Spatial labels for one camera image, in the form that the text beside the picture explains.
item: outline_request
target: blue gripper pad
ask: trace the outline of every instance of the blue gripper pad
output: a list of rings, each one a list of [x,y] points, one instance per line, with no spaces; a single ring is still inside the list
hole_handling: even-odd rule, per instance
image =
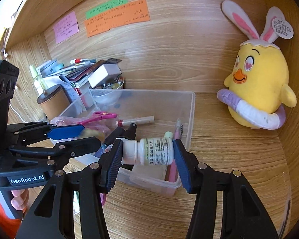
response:
[[[173,141],[173,147],[174,147],[174,159],[176,162],[180,179],[182,181],[182,185],[186,189],[187,193],[191,193],[193,189],[191,171],[193,172],[195,171],[195,167],[192,168],[192,164],[191,164],[192,153],[188,153],[186,151],[180,139],[176,139]]]
[[[114,187],[123,158],[123,141],[116,139],[111,150],[101,155],[98,163],[102,166],[100,186],[110,192]]]
[[[84,127],[82,125],[55,127],[47,134],[47,137],[53,140],[78,137],[83,129]]]

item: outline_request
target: wooden wall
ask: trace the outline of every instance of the wooden wall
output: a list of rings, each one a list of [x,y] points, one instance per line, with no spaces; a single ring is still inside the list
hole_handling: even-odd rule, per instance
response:
[[[51,59],[43,33],[33,36],[7,50],[8,61],[20,69],[11,106],[25,121],[45,120],[45,115],[37,104],[37,91],[34,87],[29,65],[39,66]],[[21,119],[11,109],[9,123],[21,123]]]
[[[299,8],[294,0],[265,0],[268,7],[279,7],[294,29],[291,40],[277,40],[289,67],[289,85],[294,90],[298,104],[287,109],[287,121],[278,130],[284,148],[292,186],[291,223],[293,227],[299,218]]]
[[[42,33],[46,28],[83,0],[24,0],[7,38],[7,48],[32,36]]]
[[[247,40],[221,12],[223,0],[146,0],[151,21],[87,38],[85,12],[105,1],[75,6],[80,32],[57,45],[52,24],[45,31],[46,42],[51,57],[65,64],[76,57],[122,59],[126,88],[216,93],[232,71],[240,43]],[[233,1],[262,32],[264,0]]]

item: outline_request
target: finger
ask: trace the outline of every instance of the finger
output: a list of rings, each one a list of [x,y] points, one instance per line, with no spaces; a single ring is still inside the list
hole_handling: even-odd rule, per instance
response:
[[[20,196],[14,197],[11,200],[11,205],[17,209],[17,207],[20,207],[25,202],[27,197],[29,197],[29,191],[25,190]]]
[[[19,207],[16,207],[16,210],[24,210],[27,207],[27,203],[29,201],[29,194],[27,194],[25,201]]]
[[[13,195],[13,196],[18,197],[18,196],[20,196],[24,191],[25,191],[25,189],[23,189],[23,190],[15,190],[15,191],[11,191],[11,192],[12,192],[12,195]]]

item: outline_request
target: wooden desk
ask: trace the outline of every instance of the wooden desk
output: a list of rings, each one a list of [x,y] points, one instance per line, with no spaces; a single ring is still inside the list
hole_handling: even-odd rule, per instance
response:
[[[290,189],[287,162],[276,131],[251,130],[237,124],[214,94],[196,94],[191,152],[215,170],[241,170],[252,184],[278,229]],[[65,167],[74,172],[85,166],[72,159]],[[32,203],[41,188],[31,189]],[[179,188],[168,198],[116,182],[103,207],[111,239],[185,238],[195,195]],[[218,193],[215,237],[219,238],[222,193]],[[80,218],[75,230],[80,237]]]

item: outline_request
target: transparent container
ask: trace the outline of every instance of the transparent container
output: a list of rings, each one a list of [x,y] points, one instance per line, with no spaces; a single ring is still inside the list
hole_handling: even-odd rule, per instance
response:
[[[60,116],[89,117],[96,111],[107,111],[118,114],[115,119],[107,120],[107,126],[114,130],[117,120],[128,120],[146,116],[154,116],[155,123],[138,125],[136,139],[163,137],[166,131],[175,130],[179,118],[183,124],[182,142],[187,150],[193,130],[195,110],[195,93],[184,91],[158,90],[92,90],[81,95],[67,107]],[[97,162],[98,158],[87,154],[75,158],[85,165]],[[181,186],[178,173],[175,182],[169,182],[130,170],[120,168],[117,179],[126,184],[149,191],[172,196]]]

